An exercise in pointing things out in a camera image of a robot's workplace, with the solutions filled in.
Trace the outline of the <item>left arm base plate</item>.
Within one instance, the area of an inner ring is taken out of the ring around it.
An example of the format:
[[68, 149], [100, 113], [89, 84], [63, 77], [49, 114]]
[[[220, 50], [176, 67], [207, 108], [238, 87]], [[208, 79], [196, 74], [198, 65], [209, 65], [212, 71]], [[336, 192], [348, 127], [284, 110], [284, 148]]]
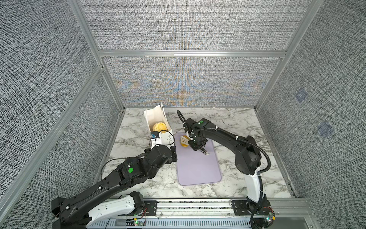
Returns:
[[128, 217], [138, 217], [142, 218], [144, 216], [156, 216], [157, 213], [157, 203], [156, 200], [145, 200], [144, 204], [136, 204], [136, 208], [130, 213], [119, 213], [118, 216], [128, 216]]

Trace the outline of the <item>white paper gift bag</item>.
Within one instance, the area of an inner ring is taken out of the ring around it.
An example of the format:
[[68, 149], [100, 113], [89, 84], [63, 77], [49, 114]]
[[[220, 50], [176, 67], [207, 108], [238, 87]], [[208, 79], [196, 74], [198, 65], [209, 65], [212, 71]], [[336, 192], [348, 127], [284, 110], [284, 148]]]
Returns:
[[152, 109], [144, 110], [144, 117], [151, 139], [150, 148], [155, 146], [171, 147], [174, 145], [173, 131], [168, 123], [162, 103]]

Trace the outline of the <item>round flaky bun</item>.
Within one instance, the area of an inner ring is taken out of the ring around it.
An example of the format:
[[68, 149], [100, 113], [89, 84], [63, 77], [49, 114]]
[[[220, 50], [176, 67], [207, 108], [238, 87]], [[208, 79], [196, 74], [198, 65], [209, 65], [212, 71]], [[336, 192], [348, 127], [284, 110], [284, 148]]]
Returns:
[[153, 132], [165, 133], [168, 131], [168, 128], [164, 122], [158, 122], [153, 125], [152, 130]]

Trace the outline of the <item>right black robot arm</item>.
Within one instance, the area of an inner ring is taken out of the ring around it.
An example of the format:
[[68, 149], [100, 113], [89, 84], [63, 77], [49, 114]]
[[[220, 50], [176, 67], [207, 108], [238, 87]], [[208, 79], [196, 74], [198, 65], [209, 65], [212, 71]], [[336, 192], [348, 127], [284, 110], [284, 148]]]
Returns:
[[203, 150], [209, 139], [232, 151], [235, 155], [235, 167], [244, 174], [247, 186], [247, 210], [257, 213], [258, 202], [263, 199], [263, 186], [258, 175], [261, 155], [252, 137], [245, 138], [219, 128], [207, 119], [198, 122], [187, 119], [184, 130], [190, 137], [189, 145], [194, 150]]

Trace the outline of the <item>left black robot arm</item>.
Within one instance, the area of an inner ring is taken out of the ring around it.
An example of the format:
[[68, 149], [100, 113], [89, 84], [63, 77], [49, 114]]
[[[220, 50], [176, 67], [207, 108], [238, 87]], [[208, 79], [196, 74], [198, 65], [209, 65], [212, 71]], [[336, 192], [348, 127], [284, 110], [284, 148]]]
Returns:
[[55, 198], [51, 211], [57, 217], [54, 229], [85, 229], [117, 215], [138, 214], [144, 209], [140, 192], [107, 201], [113, 195], [156, 176], [165, 164], [177, 161], [176, 147], [158, 145], [146, 149], [142, 156], [129, 157], [98, 183], [71, 198]]

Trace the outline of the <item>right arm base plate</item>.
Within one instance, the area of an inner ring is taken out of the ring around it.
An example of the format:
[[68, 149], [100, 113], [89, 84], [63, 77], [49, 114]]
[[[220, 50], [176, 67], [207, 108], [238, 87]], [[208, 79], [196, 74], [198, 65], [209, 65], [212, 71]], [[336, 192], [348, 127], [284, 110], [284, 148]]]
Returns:
[[236, 216], [251, 216], [252, 212], [255, 216], [266, 216], [270, 213], [274, 214], [271, 204], [266, 198], [262, 200], [257, 210], [254, 209], [256, 203], [247, 199], [232, 200], [231, 206]]

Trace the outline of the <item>small round croissant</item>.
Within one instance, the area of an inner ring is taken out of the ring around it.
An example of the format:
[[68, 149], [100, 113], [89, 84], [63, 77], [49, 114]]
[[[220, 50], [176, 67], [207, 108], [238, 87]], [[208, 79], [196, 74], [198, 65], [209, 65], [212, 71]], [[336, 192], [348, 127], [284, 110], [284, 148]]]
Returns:
[[181, 146], [182, 147], [189, 147], [190, 145], [189, 145], [189, 141], [190, 141], [191, 139], [188, 137], [188, 136], [186, 136], [186, 135], [182, 135], [182, 136], [180, 136], [180, 143], [181, 143]]

